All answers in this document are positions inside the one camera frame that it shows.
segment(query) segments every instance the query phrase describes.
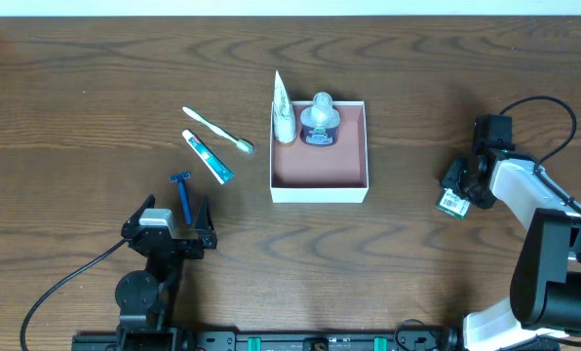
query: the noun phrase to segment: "toothbrush handle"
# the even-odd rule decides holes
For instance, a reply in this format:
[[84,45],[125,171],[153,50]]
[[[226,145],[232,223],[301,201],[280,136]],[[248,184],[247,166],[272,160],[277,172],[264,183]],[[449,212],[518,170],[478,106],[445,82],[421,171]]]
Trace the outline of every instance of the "toothbrush handle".
[[221,129],[220,127],[210,123],[209,121],[206,121],[206,123],[204,123],[208,128],[211,129],[211,131],[213,131],[216,135],[220,136],[220,137],[225,137],[229,140],[232,140],[234,142],[237,142],[237,139],[235,139],[234,137],[230,136],[228,133],[226,133],[223,129]]
[[186,192],[186,184],[184,179],[177,183],[177,191],[180,194],[180,202],[182,203],[182,210],[184,211],[184,220],[187,225],[193,224],[193,217],[191,216],[191,207],[189,206],[189,195]]

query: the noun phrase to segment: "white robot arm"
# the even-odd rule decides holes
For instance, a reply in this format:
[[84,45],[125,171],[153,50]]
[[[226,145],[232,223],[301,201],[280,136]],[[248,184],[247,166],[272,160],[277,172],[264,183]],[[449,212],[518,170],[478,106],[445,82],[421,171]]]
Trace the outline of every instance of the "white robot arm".
[[[576,119],[567,110],[574,134]],[[464,347],[516,350],[540,340],[581,346],[562,340],[581,336],[581,273],[567,267],[569,259],[581,263],[581,204],[548,177],[540,162],[515,151],[512,119],[503,113],[476,121],[473,151],[478,169],[470,174],[468,160],[459,158],[441,182],[482,209],[503,201],[527,230],[510,297],[465,317]]]

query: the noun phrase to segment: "wood grain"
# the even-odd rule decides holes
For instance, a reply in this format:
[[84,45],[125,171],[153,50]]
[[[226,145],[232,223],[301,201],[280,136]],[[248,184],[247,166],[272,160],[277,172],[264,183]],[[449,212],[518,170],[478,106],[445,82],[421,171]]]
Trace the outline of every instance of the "wood grain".
[[[361,205],[272,204],[269,108],[279,69],[294,99],[363,99],[370,191]],[[153,193],[179,214],[172,174],[212,200],[219,248],[189,262],[177,317],[191,326],[386,330],[456,323],[508,295],[524,231],[503,206],[458,221],[438,178],[469,152],[472,121],[531,95],[570,102],[576,139],[550,160],[581,201],[581,18],[0,19],[0,350],[28,308],[105,251]],[[189,120],[188,104],[255,146]],[[520,149],[566,137],[553,105],[514,110]],[[220,187],[181,139],[191,128],[236,174]],[[61,288],[32,350],[118,322],[113,290],[143,267],[122,249]]]

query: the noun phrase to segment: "label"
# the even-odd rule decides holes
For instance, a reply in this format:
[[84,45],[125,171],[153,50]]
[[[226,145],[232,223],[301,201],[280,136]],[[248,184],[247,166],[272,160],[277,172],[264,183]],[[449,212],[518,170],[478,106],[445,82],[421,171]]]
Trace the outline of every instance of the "label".
[[338,127],[308,127],[301,125],[301,139],[307,144],[317,146],[328,146],[336,142],[336,131]]
[[438,201],[438,208],[440,210],[459,219],[466,217],[469,207],[470,202],[455,195],[451,189],[445,190],[440,201]]
[[281,143],[293,142],[297,135],[296,128],[297,122],[294,115],[284,115],[277,107],[273,109],[273,135],[275,139]]

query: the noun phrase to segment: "black cable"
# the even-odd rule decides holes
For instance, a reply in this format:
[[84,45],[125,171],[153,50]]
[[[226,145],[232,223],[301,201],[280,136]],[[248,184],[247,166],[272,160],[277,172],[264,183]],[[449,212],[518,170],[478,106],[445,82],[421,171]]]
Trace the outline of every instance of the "black cable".
[[21,346],[22,351],[28,351],[28,347],[26,346],[26,328],[28,327],[28,322],[30,322],[30,318],[33,316],[33,313],[39,308],[39,305],[42,304],[50,296],[54,293],[58,288],[62,287],[63,284],[69,282],[70,280],[74,279],[77,275],[83,273],[84,271],[88,270],[89,268],[96,265],[96,263],[102,261],[103,259],[107,258],[110,254],[113,254],[117,249],[119,249],[122,245],[126,243],[126,240],[123,239],[119,243],[115,244],[112,248],[110,248],[106,253],[99,255],[93,261],[85,264],[84,266],[78,268],[75,272],[68,275],[67,277],[60,280],[60,282],[56,283],[53,287],[51,287],[43,296],[39,297],[37,302],[30,308],[28,313],[26,314],[26,318],[24,318],[24,322],[21,324],[21,328],[19,329],[19,345]]
[[565,346],[572,346],[572,347],[581,347],[581,341],[572,341],[572,340],[564,340],[558,337],[552,337],[552,336],[539,336],[539,338],[545,339],[545,340],[549,340],[549,341],[555,341],[556,343],[559,343],[561,345],[565,345]]
[[542,164],[542,162],[550,159],[551,157],[555,156],[555,154],[557,154],[558,152],[562,151],[574,138],[574,135],[576,134],[576,115],[574,114],[574,111],[572,111],[572,108],[565,102],[561,101],[560,99],[556,98],[556,97],[546,97],[546,96],[538,96],[538,97],[527,97],[527,98],[523,98],[521,100],[518,100],[512,104],[510,104],[509,106],[503,108],[503,110],[499,113],[499,114],[505,114],[505,112],[509,111],[510,109],[518,106],[521,103],[525,103],[528,101],[533,101],[533,100],[548,100],[548,101],[552,101],[554,103],[557,103],[558,105],[560,105],[561,107],[563,107],[567,113],[570,115],[570,119],[572,120],[572,131],[570,132],[570,136],[555,150],[551,151],[548,155],[542,157],[539,161],[537,161],[535,163],[535,167],[534,170],[537,171],[537,168]]
[[[405,345],[403,345],[400,341],[399,341],[399,330],[406,324],[408,323],[417,323],[419,325],[421,325],[422,327],[427,327],[425,326],[424,323],[420,322],[417,319],[408,319],[408,320],[404,320],[402,321],[399,326],[397,327],[397,329],[395,330],[395,342],[397,343],[397,345],[399,345],[399,347],[401,347],[402,349],[404,349],[404,351],[410,351]],[[440,342],[440,338],[437,337],[435,334],[433,334],[431,331],[427,330],[427,332],[429,334],[431,334],[435,339],[436,339],[436,347],[428,349],[427,351],[433,351],[433,350],[438,350],[438,343]]]

